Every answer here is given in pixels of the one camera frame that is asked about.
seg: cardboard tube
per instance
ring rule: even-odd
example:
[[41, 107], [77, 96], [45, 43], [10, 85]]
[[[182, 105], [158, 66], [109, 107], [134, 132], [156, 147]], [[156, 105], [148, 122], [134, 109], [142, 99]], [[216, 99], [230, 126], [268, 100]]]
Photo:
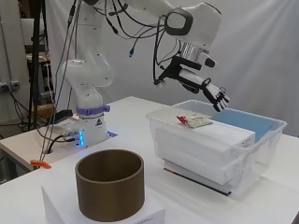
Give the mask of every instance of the cardboard tube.
[[76, 166], [78, 206], [94, 221], [124, 220], [145, 201], [144, 162], [127, 150], [106, 150], [83, 158]]

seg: table surface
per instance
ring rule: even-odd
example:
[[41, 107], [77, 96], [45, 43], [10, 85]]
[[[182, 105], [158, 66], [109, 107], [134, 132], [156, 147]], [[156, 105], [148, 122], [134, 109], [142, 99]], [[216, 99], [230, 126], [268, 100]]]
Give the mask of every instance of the table surface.
[[[84, 150], [55, 148], [46, 161], [55, 161], [59, 156], [64, 159], [52, 163], [52, 169], [34, 171], [0, 186], [1, 223], [46, 223], [41, 186], [75, 178], [75, 165], [81, 158], [114, 148], [129, 149], [143, 157], [146, 185], [165, 206], [167, 224], [291, 224], [294, 220], [299, 211], [299, 139], [283, 135], [269, 171], [242, 197], [225, 197], [163, 171], [162, 161], [154, 155], [145, 118], [163, 105], [129, 97], [111, 107], [106, 115], [107, 127], [119, 136]], [[29, 139], [31, 134], [26, 134], [27, 142], [34, 141]]]

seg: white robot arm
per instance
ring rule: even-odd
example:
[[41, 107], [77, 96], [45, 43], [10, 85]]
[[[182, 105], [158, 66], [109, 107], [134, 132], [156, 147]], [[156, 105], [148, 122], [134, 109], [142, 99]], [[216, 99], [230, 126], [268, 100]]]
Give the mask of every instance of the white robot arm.
[[[64, 63], [66, 79], [78, 98], [80, 116], [78, 129], [84, 130], [84, 143], [93, 146], [107, 139], [101, 95], [95, 87], [109, 86], [113, 73], [103, 55], [101, 30], [106, 19], [93, 7], [116, 6], [113, 0], [83, 0], [78, 17], [78, 58]], [[217, 63], [208, 56], [221, 23], [221, 13], [212, 5], [200, 3], [194, 7], [173, 7], [166, 0], [122, 0], [130, 7], [143, 10], [164, 21], [165, 31], [183, 42], [179, 56], [173, 57], [164, 72], [155, 78], [155, 85], [163, 85], [166, 78], [177, 80], [193, 93], [203, 91], [217, 111], [222, 111], [229, 102], [225, 91], [211, 85], [211, 79], [200, 74], [213, 73]]]

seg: white backdrop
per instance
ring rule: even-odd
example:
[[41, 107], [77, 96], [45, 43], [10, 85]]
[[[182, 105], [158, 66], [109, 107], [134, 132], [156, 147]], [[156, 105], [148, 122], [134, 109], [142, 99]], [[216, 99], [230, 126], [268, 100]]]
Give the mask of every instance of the white backdrop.
[[[169, 0], [176, 7], [198, 4], [195, 0]], [[297, 0], [206, 0], [222, 12], [222, 24], [211, 56], [220, 64], [213, 82], [227, 89], [230, 107], [261, 114], [289, 123], [285, 133], [299, 135], [299, 1]], [[65, 24], [73, 0], [47, 0], [52, 71], [56, 70], [65, 36]], [[143, 22], [155, 23], [144, 12], [129, 12]], [[124, 27], [134, 34], [139, 26], [125, 15]], [[141, 40], [135, 57], [129, 58], [134, 40], [122, 40], [105, 24], [103, 30], [107, 60], [116, 74], [114, 83], [100, 90], [106, 102], [127, 96], [173, 105], [189, 99], [205, 100], [183, 90], [175, 81], [165, 89], [152, 84], [154, 38]], [[161, 55], [173, 48], [167, 36]], [[67, 104], [69, 87], [64, 88], [60, 108]]]

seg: clear plastic container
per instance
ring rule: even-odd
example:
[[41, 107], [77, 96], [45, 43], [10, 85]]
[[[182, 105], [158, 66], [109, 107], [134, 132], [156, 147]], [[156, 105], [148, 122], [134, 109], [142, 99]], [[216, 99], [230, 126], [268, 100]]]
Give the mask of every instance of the clear plastic container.
[[[211, 181], [234, 193], [242, 193], [250, 187], [268, 168], [275, 153], [277, 143], [287, 123], [258, 115], [227, 108], [248, 117], [271, 120], [273, 125], [254, 145], [238, 147], [222, 142], [218, 138], [194, 132], [181, 125], [177, 116], [200, 113], [211, 118], [217, 115], [211, 104], [188, 101], [168, 106], [147, 115], [153, 137], [156, 156], [183, 167], [193, 174]], [[229, 148], [229, 159], [222, 160], [221, 154], [206, 146]]]

